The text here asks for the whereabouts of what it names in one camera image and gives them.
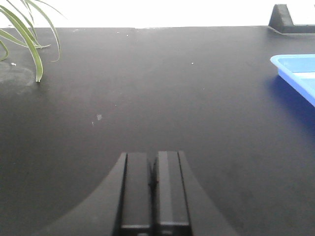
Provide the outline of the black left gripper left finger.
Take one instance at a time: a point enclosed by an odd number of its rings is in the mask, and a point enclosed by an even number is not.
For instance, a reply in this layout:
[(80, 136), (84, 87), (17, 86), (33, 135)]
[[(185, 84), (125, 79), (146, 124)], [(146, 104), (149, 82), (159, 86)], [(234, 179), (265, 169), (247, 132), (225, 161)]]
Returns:
[(122, 153), (78, 206), (36, 236), (151, 236), (151, 166), (145, 153)]

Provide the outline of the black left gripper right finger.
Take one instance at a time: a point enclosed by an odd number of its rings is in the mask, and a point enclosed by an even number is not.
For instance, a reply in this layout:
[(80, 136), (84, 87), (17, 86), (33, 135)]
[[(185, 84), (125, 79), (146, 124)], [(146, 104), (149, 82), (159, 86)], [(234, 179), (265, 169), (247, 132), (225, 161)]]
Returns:
[(154, 164), (156, 236), (236, 236), (193, 174), (182, 151), (159, 151)]

